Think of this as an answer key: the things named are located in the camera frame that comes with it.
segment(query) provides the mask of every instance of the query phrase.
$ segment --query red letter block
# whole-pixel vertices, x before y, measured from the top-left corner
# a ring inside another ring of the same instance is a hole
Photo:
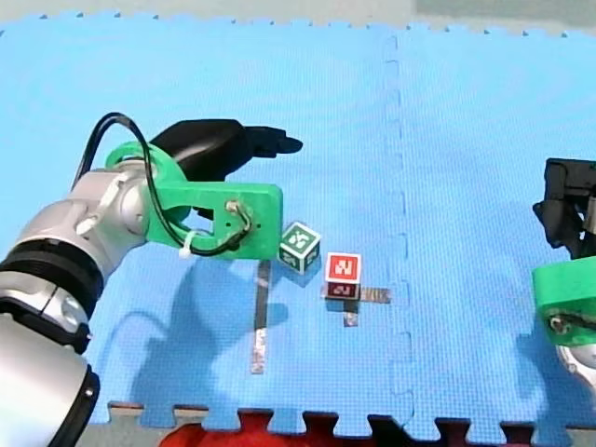
[[[326,297],[333,300],[358,300],[360,298],[359,254],[328,253],[325,266]]]

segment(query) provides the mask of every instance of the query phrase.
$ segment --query green 3d-printed bracket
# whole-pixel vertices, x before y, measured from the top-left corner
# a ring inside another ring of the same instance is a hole
[[[251,217],[252,229],[242,239],[236,251],[226,251],[218,257],[225,259],[271,259],[276,256],[281,240],[282,194],[273,184],[188,182],[183,171],[167,153],[150,145],[151,158],[156,172],[156,190],[162,208],[182,240],[191,230],[183,224],[192,208],[213,210],[212,233],[196,234],[192,246],[198,250],[213,249],[238,232],[243,226],[241,218],[225,208],[228,201],[237,201]],[[142,157],[142,148],[136,142],[118,146],[106,160],[112,168],[120,161]],[[146,190],[146,203],[151,204]],[[150,208],[147,240],[179,248]]]
[[[555,345],[579,346],[596,343],[596,331],[569,325],[555,332],[549,320],[554,315],[580,316],[596,322],[596,257],[550,264],[533,272],[534,296],[538,315],[547,325]]]

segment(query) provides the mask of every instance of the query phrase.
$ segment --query green letter block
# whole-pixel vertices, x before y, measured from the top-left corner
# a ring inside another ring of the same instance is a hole
[[[319,255],[320,235],[298,222],[291,224],[281,237],[279,260],[304,274]]]

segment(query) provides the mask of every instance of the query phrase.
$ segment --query black cable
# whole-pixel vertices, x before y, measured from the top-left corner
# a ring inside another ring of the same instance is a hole
[[[164,226],[166,231],[168,232],[169,236],[178,243],[180,247],[183,247],[184,240],[181,239],[174,228],[171,226],[168,218],[166,217],[165,211],[161,206],[159,201],[159,196],[156,189],[155,180],[153,178],[153,163],[151,161],[151,148],[147,143],[146,139],[142,135],[141,131],[137,127],[137,125],[132,121],[132,119],[128,118],[126,115],[120,114],[118,112],[112,112],[110,114],[105,115],[102,119],[98,121],[95,125],[95,128],[91,131],[91,135],[89,136],[89,140],[87,146],[85,148],[85,152],[83,153],[83,157],[81,158],[81,162],[79,164],[78,170],[74,177],[73,188],[75,187],[76,183],[83,177],[89,170],[91,169],[91,165],[93,164],[93,159],[97,154],[97,150],[99,148],[100,142],[102,140],[103,134],[109,129],[113,124],[120,124],[130,130],[142,148],[142,155],[143,155],[143,164],[145,168],[145,177],[147,181],[147,188],[149,189],[149,196],[153,203],[154,208],[156,209],[157,218]],[[222,244],[218,245],[213,249],[208,250],[199,250],[195,249],[192,244],[190,246],[190,252],[195,255],[199,256],[215,256],[221,254],[228,250],[236,250],[240,241],[250,232],[252,223],[251,218],[249,215],[242,209],[239,204],[235,205],[235,208],[231,210],[232,212],[237,213],[242,219],[244,226],[240,229],[237,233],[232,235]]]

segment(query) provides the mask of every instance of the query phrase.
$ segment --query interlocking foam tile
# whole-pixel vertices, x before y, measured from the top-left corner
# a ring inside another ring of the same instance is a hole
[[[566,255],[531,206],[548,157],[595,157],[596,40],[526,34],[399,34],[416,439],[461,418],[470,442],[527,422],[561,446],[595,422],[535,320],[531,271]]]
[[[278,432],[303,431],[304,411],[337,413],[336,435],[368,435],[371,413],[405,424],[412,396],[397,375],[412,357],[407,235],[400,122],[387,112],[400,96],[394,32],[118,16],[2,28],[1,248],[67,193],[103,114],[130,115],[148,138],[178,120],[229,117],[304,142],[299,154],[252,160],[229,180],[278,184],[286,224],[320,232],[323,254],[361,253],[365,285],[392,288],[394,300],[363,304],[358,327],[344,328],[319,296],[322,272],[298,278],[274,263],[264,374],[251,375],[256,263],[185,261],[147,245],[111,277],[92,320],[87,357],[102,393],[91,422],[107,422],[116,400],[144,405],[151,427],[172,426],[174,404],[209,407],[207,428],[238,428],[240,408],[273,410]],[[97,166],[131,139],[110,131]]]

